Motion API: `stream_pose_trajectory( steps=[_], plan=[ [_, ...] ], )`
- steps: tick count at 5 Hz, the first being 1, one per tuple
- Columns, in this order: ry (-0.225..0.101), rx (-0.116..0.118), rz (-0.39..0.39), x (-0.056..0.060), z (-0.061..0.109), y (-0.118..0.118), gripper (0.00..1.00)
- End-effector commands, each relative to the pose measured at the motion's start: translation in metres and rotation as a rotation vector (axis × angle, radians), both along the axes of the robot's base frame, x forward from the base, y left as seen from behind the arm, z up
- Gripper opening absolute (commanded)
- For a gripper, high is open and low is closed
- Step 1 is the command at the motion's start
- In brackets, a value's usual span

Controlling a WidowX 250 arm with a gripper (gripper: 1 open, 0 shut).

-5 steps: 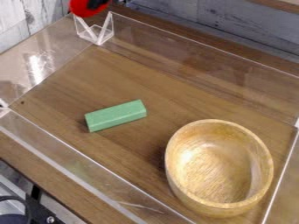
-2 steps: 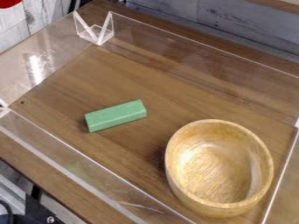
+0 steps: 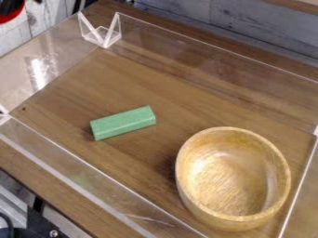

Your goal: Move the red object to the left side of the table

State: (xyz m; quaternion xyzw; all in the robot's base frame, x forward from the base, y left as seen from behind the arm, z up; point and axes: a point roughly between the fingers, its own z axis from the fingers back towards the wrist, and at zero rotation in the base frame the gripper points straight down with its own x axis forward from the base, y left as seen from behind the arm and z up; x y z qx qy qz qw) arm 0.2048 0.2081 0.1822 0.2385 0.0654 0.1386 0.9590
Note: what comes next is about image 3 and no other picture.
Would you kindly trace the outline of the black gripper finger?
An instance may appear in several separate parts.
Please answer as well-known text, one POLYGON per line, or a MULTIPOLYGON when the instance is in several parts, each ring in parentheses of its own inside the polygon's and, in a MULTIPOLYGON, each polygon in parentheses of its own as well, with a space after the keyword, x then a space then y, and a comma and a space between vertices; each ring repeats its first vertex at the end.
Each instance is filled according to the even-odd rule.
POLYGON ((24 0, 0 0, 0 16, 15 13, 24 5, 24 0))

